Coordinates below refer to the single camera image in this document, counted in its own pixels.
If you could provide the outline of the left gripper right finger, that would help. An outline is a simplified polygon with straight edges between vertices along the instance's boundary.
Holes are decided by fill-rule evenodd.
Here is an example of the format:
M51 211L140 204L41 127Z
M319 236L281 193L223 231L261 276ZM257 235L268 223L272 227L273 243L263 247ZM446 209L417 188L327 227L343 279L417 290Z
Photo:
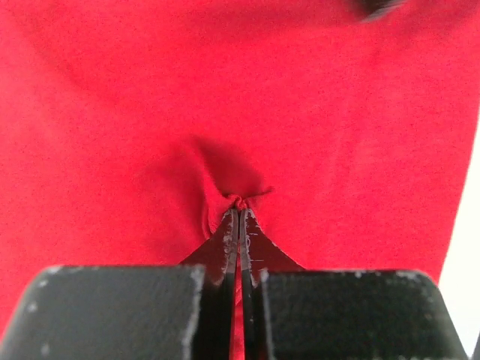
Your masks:
M419 271L308 271L239 216L246 359L465 359L436 284Z

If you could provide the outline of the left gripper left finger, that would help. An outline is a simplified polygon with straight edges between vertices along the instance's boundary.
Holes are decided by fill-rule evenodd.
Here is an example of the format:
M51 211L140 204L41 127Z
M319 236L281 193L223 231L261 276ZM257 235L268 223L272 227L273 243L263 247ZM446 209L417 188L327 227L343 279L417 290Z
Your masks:
M231 359L239 215L174 266L57 265L26 288L3 359Z

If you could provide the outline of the dark red t shirt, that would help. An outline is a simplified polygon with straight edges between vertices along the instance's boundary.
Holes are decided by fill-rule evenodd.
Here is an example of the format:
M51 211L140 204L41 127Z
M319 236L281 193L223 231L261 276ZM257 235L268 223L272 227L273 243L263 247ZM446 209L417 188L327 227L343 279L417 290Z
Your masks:
M238 212L308 271L437 286L477 1L3 1L1 344L51 266L177 266Z

